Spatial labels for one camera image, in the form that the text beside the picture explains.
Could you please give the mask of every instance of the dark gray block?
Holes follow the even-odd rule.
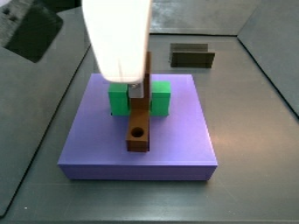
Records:
[[[299,1],[265,0],[238,38],[299,115]]]
[[[14,0],[0,9],[0,46],[37,62],[61,29],[62,18],[41,0]]]
[[[43,0],[43,2],[55,12],[81,7],[81,0]]]
[[[90,47],[81,9],[61,17],[65,26],[39,63],[0,48],[0,216]]]
[[[212,68],[214,57],[209,44],[172,44],[172,67]]]

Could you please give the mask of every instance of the metal surface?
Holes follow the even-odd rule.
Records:
[[[65,26],[39,63],[0,48],[0,216],[90,47],[81,10],[61,17]]]
[[[145,98],[145,83],[129,84],[129,97],[130,98]]]
[[[299,116],[299,1],[264,1],[238,38]]]
[[[210,44],[213,69],[170,67],[170,44],[182,42]],[[90,51],[2,221],[299,221],[298,120],[242,44],[236,38],[153,36],[150,50],[154,73],[194,76],[220,160],[212,181],[65,177],[57,163],[90,75],[98,72]]]
[[[151,33],[238,35],[261,0],[154,0]]]

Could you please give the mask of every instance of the table surface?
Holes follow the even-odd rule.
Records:
[[[213,69],[172,68],[172,43],[208,43]],[[299,221],[299,125],[234,37],[150,38],[155,74],[193,74],[220,168],[209,182],[69,180],[58,160],[90,75],[77,72],[2,221]]]

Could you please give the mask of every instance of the black block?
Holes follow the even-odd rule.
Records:
[[[0,8],[0,46],[38,62],[62,25],[62,18],[42,1],[14,0]]]
[[[81,0],[43,0],[43,2],[55,12],[66,11],[73,8],[81,7]]]
[[[172,44],[172,67],[212,68],[214,57],[208,44]]]

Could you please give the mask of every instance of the brown block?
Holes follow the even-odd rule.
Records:
[[[151,53],[146,56],[145,98],[130,99],[131,115],[126,146],[129,151],[150,151],[150,103],[151,103]]]
[[[126,144],[129,151],[150,151],[150,110],[131,110]]]

